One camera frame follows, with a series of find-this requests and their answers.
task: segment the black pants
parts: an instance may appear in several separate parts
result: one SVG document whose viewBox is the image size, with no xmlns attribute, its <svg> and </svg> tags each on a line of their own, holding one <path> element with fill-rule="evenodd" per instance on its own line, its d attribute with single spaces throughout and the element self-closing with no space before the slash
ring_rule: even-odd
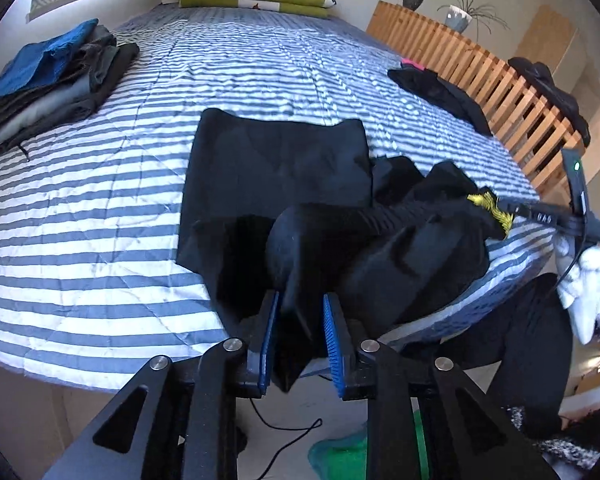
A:
<svg viewBox="0 0 600 480">
<path fill-rule="evenodd" d="M 435 348 L 408 345 L 402 354 L 449 357 L 465 370 L 502 361 L 488 396 L 503 408 L 524 406 L 531 433 L 559 429 L 573 335 L 557 293 L 548 294 L 556 279 L 542 274 L 461 335 Z"/>
</svg>

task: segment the metal screw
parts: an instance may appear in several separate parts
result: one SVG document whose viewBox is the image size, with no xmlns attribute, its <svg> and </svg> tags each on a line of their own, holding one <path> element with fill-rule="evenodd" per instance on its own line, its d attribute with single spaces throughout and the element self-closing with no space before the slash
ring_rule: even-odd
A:
<svg viewBox="0 0 600 480">
<path fill-rule="evenodd" d="M 152 357 L 149 361 L 149 366 L 152 370 L 162 370 L 166 365 L 169 364 L 169 358 L 164 355 L 157 355 L 156 357 Z"/>
<path fill-rule="evenodd" d="M 442 372 L 448 372 L 454 367 L 454 362 L 448 357 L 439 357 L 435 361 L 436 368 Z"/>
<path fill-rule="evenodd" d="M 365 339 L 362 343 L 360 343 L 360 348 L 362 348 L 363 351 L 372 354 L 380 349 L 380 343 L 375 339 Z"/>
<path fill-rule="evenodd" d="M 235 352 L 242 348 L 242 341 L 240 341 L 237 337 L 232 337 L 231 339 L 227 339 L 222 346 L 227 352 Z"/>
</svg>

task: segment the striped bedspread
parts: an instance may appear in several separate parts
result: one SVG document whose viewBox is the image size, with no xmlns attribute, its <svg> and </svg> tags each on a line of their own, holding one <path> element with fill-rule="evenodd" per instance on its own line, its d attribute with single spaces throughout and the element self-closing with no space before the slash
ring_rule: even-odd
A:
<svg viewBox="0 0 600 480">
<path fill-rule="evenodd" d="M 498 195 L 536 194 L 496 139 L 398 88 L 399 57 L 347 23 L 250 9 L 158 6 L 116 31 L 140 56 L 96 115 L 0 157 L 0 365 L 116 390 L 156 354 L 225 333 L 200 277 L 175 265 L 200 114 L 335 124 L 360 118 L 371 155 L 422 171 L 450 158 Z M 451 335 L 534 275 L 552 232 L 516 222 L 491 268 L 446 309 L 384 337 Z"/>
</svg>

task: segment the blue towel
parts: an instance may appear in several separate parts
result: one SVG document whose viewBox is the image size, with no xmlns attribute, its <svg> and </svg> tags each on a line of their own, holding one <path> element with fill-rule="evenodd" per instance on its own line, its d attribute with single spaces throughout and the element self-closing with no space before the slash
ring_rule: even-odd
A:
<svg viewBox="0 0 600 480">
<path fill-rule="evenodd" d="M 62 36 L 23 46 L 0 74 L 0 97 L 58 81 L 98 20 L 88 20 Z"/>
</svg>

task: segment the white glove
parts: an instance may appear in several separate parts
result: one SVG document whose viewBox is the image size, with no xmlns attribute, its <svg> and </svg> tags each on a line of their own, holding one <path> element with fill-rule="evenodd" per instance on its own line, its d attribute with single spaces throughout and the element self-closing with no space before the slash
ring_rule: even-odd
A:
<svg viewBox="0 0 600 480">
<path fill-rule="evenodd" d="M 555 264 L 560 277 L 575 255 L 574 239 L 554 236 Z M 593 337 L 596 317 L 600 314 L 600 247 L 583 251 L 569 273 L 558 285 L 558 297 L 569 311 L 571 330 L 585 345 Z"/>
</svg>

